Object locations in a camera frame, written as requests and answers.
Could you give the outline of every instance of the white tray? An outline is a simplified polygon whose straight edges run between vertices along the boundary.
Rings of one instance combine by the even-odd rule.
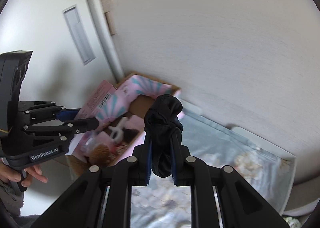
[[[282,206],[281,208],[281,211],[279,212],[280,215],[283,214],[284,212],[284,209],[287,205],[287,202],[288,202],[288,199],[289,199],[289,196],[290,196],[290,193],[291,193],[291,189],[292,189],[292,186],[293,186],[293,181],[294,181],[294,176],[295,176],[295,173],[296,173],[296,167],[297,167],[297,161],[296,161],[296,157],[294,155],[292,155],[291,153],[285,151],[284,149],[272,144],[271,142],[263,139],[263,138],[260,138],[259,136],[241,128],[241,127],[233,127],[231,128],[231,130],[247,139],[249,139],[252,143],[256,144],[257,146],[259,146],[260,148],[284,159],[284,160],[287,160],[287,161],[291,161],[293,163],[293,175],[291,176],[291,179],[290,179],[290,187],[288,189],[288,192],[287,192],[287,195],[286,195],[286,199],[284,201],[284,205]]]

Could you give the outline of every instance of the pink packaging box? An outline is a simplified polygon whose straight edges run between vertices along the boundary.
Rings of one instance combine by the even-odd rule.
[[[94,117],[97,111],[106,104],[115,91],[116,88],[111,83],[103,80],[89,97],[88,101],[79,110],[78,114],[75,116],[75,120]],[[85,133],[75,135],[70,143],[69,152],[66,155],[71,155],[74,152],[84,134]]]

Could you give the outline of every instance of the human hand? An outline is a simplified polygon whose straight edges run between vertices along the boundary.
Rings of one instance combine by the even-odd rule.
[[[42,175],[42,171],[40,165],[34,165],[31,167],[27,167],[24,169],[27,172],[27,177],[21,182],[21,185],[24,187],[28,187],[32,183],[33,177],[38,179],[43,183],[47,183],[48,179]],[[0,163],[0,180],[4,183],[19,182],[21,181],[21,175],[17,171],[8,167],[7,165]]]

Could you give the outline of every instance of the metal rivet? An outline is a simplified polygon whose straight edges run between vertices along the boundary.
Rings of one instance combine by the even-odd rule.
[[[89,168],[89,171],[91,173],[96,173],[99,171],[99,167],[97,165],[92,165],[90,168]]]
[[[227,165],[223,167],[223,171],[226,173],[231,173],[233,171],[233,168]]]
[[[196,158],[194,156],[188,156],[186,157],[186,161],[189,162],[189,163],[193,163],[196,161]]]
[[[137,161],[137,158],[132,155],[132,156],[130,156],[130,157],[127,158],[127,161],[130,162],[130,163],[134,163],[134,162]]]

